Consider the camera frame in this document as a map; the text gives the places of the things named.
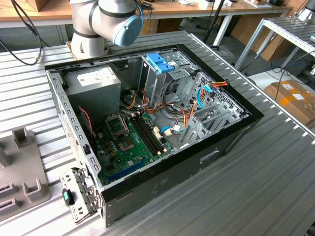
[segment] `white table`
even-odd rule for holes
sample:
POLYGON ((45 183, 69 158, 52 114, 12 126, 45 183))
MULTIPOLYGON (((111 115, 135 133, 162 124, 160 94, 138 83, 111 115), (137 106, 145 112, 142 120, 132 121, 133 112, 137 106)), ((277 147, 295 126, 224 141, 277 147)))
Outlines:
MULTIPOLYGON (((59 176, 76 165, 42 66, 0 54, 0 136, 34 131, 52 198, 0 222, 1 235, 303 235, 315 220, 315 137, 241 73, 184 31, 145 35, 112 52, 184 43, 265 117, 213 165, 110 228, 98 214, 75 225, 59 176)), ((37 50, 16 52, 32 60, 37 50)), ((66 46, 45 49, 45 64, 71 61, 66 46)))

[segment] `metal rail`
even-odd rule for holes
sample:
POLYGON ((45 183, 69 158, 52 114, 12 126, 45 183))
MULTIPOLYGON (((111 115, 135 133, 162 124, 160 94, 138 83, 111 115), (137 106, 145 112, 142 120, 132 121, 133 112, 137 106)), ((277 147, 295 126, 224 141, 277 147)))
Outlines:
MULTIPOLYGON (((265 117, 231 153, 106 229, 99 215, 73 223, 59 176, 74 167, 43 67, 0 54, 0 136, 33 130, 52 198, 0 222, 11 235, 303 235, 315 220, 314 136, 198 38, 184 31, 139 37, 113 53, 184 43, 265 117)), ((66 46, 45 49, 45 63, 72 60, 66 46)), ((32 59, 36 49, 17 52, 32 59)))
MULTIPOLYGON (((304 50, 307 53, 311 53, 312 56, 315 56, 315 43, 310 41, 310 37, 315 35, 315 21, 306 24, 295 17, 267 18, 261 20, 256 31, 252 35, 239 60, 237 61, 235 65, 236 69, 241 68, 245 58, 247 57, 253 44, 258 39, 264 27, 269 28, 272 32, 282 36, 286 40, 296 45, 298 48, 304 50)), ((268 41, 273 36, 272 32, 267 36, 266 40, 261 45, 260 49, 258 50, 259 52, 261 52, 261 50, 267 45, 268 41)), ((295 49, 288 57, 283 66, 287 65, 296 52, 297 49, 295 49)))

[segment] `wooden table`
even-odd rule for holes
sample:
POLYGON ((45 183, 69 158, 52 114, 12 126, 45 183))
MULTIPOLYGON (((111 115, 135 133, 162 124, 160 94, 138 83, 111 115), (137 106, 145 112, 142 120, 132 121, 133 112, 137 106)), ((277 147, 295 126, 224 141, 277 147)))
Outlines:
MULTIPOLYGON (((209 16, 211 8, 200 9, 197 3, 193 6, 184 6, 177 1, 152 3, 152 19, 204 17, 209 16)), ((268 14, 281 13, 280 17, 287 15, 292 7, 278 7, 261 9, 255 8, 242 0, 233 3, 231 7, 223 8, 220 16, 225 16, 214 45, 219 45, 224 33, 234 15, 268 14)), ((68 0, 50 0, 40 12, 27 11, 28 16, 37 26, 43 25, 67 25, 72 24, 71 8, 68 0)), ((144 10, 145 19, 148 19, 149 12, 144 10)), ((24 24, 13 8, 0 6, 0 28, 23 27, 24 24)))

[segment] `green circuit board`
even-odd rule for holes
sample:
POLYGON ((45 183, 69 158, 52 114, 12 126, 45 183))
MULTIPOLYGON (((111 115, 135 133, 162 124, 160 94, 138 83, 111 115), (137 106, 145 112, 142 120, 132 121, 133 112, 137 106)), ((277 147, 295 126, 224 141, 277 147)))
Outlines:
MULTIPOLYGON (((150 116, 144 113, 141 118, 150 129, 150 132, 154 134, 153 127, 155 124, 150 116)), ((162 142, 156 138, 156 141, 162 146, 163 151, 159 154, 152 154, 142 140, 141 135, 139 135, 137 129, 132 124, 130 118, 126 118, 125 122, 129 134, 120 135, 114 139, 107 125, 95 129, 97 136, 97 159, 102 168, 98 177, 103 184, 109 184, 116 179, 122 178, 174 151, 171 144, 164 138, 162 142)), ((118 131, 119 126, 119 124, 115 123, 114 130, 118 131)))

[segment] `red wire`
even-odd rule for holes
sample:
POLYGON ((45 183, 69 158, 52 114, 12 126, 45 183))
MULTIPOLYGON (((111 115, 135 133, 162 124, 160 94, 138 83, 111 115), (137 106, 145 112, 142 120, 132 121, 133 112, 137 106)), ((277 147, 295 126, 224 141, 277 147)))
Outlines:
POLYGON ((92 123, 90 120, 90 117, 88 115, 88 113, 86 111, 84 111, 84 109, 82 109, 81 107, 79 107, 79 109, 86 115, 88 122, 90 124, 90 131, 91 131, 91 146, 93 147, 93 130, 92 130, 92 123))

